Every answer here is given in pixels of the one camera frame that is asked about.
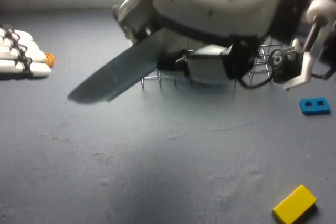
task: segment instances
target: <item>gray table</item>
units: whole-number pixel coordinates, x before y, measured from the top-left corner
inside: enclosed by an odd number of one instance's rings
[[[298,105],[324,96],[334,110],[334,80],[290,92],[147,82],[80,106],[67,94],[127,47],[110,12],[0,21],[56,58],[48,79],[0,83],[0,223],[276,223],[300,184],[318,198],[305,223],[334,223],[335,115]]]

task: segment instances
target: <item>blue block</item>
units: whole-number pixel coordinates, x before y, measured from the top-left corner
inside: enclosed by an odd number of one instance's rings
[[[305,115],[322,115],[330,113],[329,104],[323,97],[303,99],[300,101],[300,108]]]

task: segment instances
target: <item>yellow rectangular block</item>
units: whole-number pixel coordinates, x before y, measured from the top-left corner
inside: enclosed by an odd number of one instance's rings
[[[292,224],[312,207],[317,198],[301,185],[273,209],[273,215],[282,224]]]

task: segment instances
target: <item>metal wire rack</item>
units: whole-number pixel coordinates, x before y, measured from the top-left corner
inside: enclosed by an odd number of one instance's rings
[[[277,43],[272,38],[268,38],[265,41],[265,44],[260,46],[260,48],[259,48],[259,56],[260,57],[256,59],[252,71],[250,71],[248,73],[248,77],[249,77],[249,80],[250,80],[251,84],[253,84],[253,80],[255,79],[255,76],[257,76],[257,75],[261,76],[260,78],[262,78],[265,75],[270,77],[271,70],[269,69],[268,65],[266,64],[266,62],[268,60],[268,57],[273,50],[282,49],[282,48],[283,48],[283,45]],[[190,49],[189,40],[186,41],[186,49],[188,49],[188,50]],[[156,70],[154,73],[150,74],[149,76],[144,77],[140,81],[140,83],[141,83],[142,88],[144,89],[145,81],[153,81],[154,80],[154,81],[157,81],[159,83],[159,86],[161,87],[162,80],[165,80],[165,79],[173,80],[175,85],[177,85],[177,80],[178,80],[177,77],[165,75],[164,73],[162,73],[159,70]]]

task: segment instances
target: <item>orange ring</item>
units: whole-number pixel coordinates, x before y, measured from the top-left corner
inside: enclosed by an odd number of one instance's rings
[[[49,52],[46,52],[45,55],[47,57],[46,64],[52,68],[55,63],[55,57]]]

